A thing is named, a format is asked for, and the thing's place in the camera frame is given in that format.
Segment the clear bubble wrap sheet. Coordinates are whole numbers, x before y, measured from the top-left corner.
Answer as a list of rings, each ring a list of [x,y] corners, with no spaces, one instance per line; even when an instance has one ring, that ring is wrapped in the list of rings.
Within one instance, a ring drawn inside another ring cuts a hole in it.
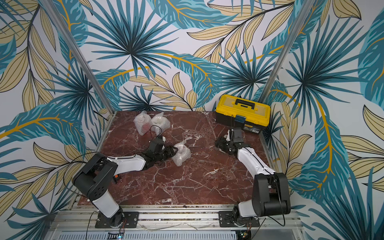
[[[176,166],[180,167],[182,164],[191,157],[191,150],[186,146],[187,141],[182,141],[174,145],[178,149],[172,160]]]
[[[143,136],[151,131],[152,119],[146,111],[142,111],[134,118],[134,124],[139,135]]]
[[[151,119],[151,125],[151,130],[154,131],[156,135],[160,135],[171,127],[171,122],[164,117],[164,113],[159,113]]]

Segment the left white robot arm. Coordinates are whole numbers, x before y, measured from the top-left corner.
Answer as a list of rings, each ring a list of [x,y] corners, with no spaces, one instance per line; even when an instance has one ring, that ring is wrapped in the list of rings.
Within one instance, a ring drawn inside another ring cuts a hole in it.
[[[167,146],[165,138],[156,137],[140,154],[108,157],[96,153],[73,177],[73,185],[108,219],[120,217],[120,206],[108,191],[117,175],[147,170],[155,163],[164,162],[178,153],[175,146]]]

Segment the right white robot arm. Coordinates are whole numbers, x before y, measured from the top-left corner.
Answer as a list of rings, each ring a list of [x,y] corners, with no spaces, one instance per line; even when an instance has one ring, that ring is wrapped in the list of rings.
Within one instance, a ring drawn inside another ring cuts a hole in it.
[[[229,129],[226,135],[215,141],[215,146],[221,152],[236,157],[254,178],[251,199],[236,204],[233,209],[235,221],[291,212],[287,176],[271,169],[254,148],[244,142],[240,128]]]

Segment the yellow black toolbox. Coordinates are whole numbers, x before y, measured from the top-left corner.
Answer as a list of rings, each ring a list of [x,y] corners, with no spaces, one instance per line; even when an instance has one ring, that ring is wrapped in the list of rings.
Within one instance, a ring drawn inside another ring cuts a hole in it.
[[[216,122],[259,134],[268,127],[271,107],[258,102],[223,95],[215,110]]]

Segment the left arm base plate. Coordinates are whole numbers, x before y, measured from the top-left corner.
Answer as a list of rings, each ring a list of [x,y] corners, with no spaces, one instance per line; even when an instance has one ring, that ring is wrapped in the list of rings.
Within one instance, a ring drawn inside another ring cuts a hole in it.
[[[135,229],[139,220],[139,212],[123,212],[118,210],[111,218],[99,213],[96,229]]]

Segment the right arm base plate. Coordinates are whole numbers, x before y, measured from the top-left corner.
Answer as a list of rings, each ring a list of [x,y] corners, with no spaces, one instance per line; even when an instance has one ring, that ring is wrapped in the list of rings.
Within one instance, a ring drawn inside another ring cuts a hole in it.
[[[260,226],[260,221],[257,217],[242,217],[234,211],[219,211],[218,215],[221,228],[255,228]]]

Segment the front aluminium rail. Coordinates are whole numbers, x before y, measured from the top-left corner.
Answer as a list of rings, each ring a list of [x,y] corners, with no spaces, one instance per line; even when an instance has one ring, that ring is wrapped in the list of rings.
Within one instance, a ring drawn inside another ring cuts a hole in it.
[[[108,229],[92,208],[60,212],[46,240],[305,240],[296,211],[284,217],[261,217],[256,224],[237,227],[219,214],[231,205],[126,206],[123,229]]]

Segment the left aluminium frame post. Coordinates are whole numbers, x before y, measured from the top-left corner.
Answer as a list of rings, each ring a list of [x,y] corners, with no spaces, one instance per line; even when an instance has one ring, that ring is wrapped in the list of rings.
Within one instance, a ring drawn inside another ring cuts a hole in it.
[[[73,53],[73,56],[77,60],[80,67],[83,69],[85,75],[87,76],[92,86],[94,87],[95,92],[99,95],[101,102],[106,107],[110,115],[114,115],[115,114],[114,108],[111,106],[109,100],[104,94],[101,88],[101,85],[98,83],[92,69],[90,68],[89,64],[86,61],[86,58],[84,57],[80,48],[78,47],[78,44],[76,43],[73,35],[71,34],[68,27],[66,27],[65,21],[60,16],[60,12],[56,8],[54,2],[48,1],[48,0],[42,0],[41,3],[44,9],[47,11],[48,16],[51,18],[52,22],[57,27],[58,32],[61,34],[61,36],[67,43],[69,50]]]

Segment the aluminium frame post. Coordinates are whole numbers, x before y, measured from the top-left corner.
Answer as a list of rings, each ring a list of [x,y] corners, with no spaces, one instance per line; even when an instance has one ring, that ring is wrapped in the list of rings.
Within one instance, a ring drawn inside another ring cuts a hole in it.
[[[68,27],[66,27],[65,21],[60,16],[60,12],[56,8],[54,2],[48,1],[48,0],[42,0],[41,3],[44,9],[47,11],[48,16],[51,18],[52,22],[57,27],[58,32],[61,34],[61,36],[67,43],[69,50],[73,53],[73,56],[77,60],[80,67],[83,69],[85,75],[87,76],[92,86],[94,87],[95,92],[99,95],[101,102],[106,107],[110,115],[114,115],[115,114],[114,108],[111,106],[109,100],[104,94],[101,88],[101,85],[98,83],[92,69],[90,68],[89,64],[86,61],[86,58],[84,57],[80,48],[78,47],[78,44],[76,43],[73,35],[71,34]]]
[[[264,86],[263,92],[260,95],[259,102],[265,104],[267,102],[268,94],[273,86],[274,81],[276,80],[276,77],[278,75],[279,70],[282,67],[282,64],[289,54],[291,47],[293,46],[299,32],[301,31],[302,25],[305,23],[306,18],[314,4],[314,0],[305,1],[303,3],[303,6],[295,19],[293,23],[292,31],[287,36],[286,42],[279,54],[279,57],[277,58],[277,61],[271,71],[271,74],[269,75],[269,78]]]

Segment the right aluminium frame post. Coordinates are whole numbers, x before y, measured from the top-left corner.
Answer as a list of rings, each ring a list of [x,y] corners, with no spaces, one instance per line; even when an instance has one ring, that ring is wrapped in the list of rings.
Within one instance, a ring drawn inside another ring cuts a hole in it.
[[[274,81],[276,80],[276,77],[278,75],[279,70],[282,67],[282,64],[289,54],[291,47],[293,46],[299,32],[301,31],[302,25],[305,23],[306,18],[314,4],[314,0],[305,1],[303,3],[303,6],[295,19],[293,23],[292,31],[287,36],[286,42],[279,54],[279,57],[277,58],[277,61],[271,71],[271,74],[269,75],[269,78],[264,86],[263,92],[260,95],[259,102],[265,104],[267,102],[268,94],[273,86]]]

